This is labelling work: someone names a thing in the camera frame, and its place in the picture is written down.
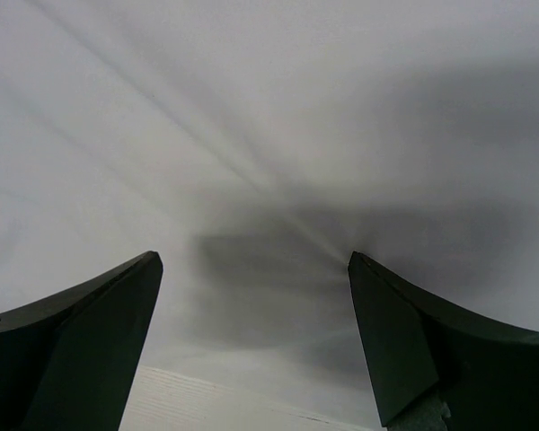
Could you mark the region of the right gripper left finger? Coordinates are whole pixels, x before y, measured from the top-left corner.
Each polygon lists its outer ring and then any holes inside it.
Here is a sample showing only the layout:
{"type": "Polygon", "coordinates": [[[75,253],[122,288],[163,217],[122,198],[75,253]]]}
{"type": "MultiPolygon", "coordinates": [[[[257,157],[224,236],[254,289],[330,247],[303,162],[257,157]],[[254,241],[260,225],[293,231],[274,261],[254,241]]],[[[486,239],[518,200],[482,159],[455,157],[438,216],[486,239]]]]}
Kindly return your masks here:
{"type": "Polygon", "coordinates": [[[117,430],[163,276],[147,251],[0,313],[0,430],[117,430]]]}

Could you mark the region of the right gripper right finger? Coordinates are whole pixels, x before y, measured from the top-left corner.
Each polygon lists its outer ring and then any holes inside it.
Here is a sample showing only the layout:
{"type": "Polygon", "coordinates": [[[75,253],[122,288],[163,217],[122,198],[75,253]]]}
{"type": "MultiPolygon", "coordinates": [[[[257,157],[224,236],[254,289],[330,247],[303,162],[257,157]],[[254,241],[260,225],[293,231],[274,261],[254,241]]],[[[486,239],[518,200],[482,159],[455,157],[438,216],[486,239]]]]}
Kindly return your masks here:
{"type": "Polygon", "coordinates": [[[539,332],[471,312],[367,255],[351,297],[388,430],[539,430],[539,332]]]}

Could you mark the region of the white t-shirt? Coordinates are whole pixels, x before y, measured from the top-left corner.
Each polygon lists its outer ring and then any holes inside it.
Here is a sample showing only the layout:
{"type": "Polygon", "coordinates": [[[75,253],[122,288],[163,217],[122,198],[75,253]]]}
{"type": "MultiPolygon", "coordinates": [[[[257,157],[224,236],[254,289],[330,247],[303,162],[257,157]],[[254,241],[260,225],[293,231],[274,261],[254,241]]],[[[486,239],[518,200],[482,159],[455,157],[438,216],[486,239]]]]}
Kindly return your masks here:
{"type": "Polygon", "coordinates": [[[365,427],[353,251],[539,330],[539,1],[0,1],[0,312],[147,250],[145,365],[365,427]]]}

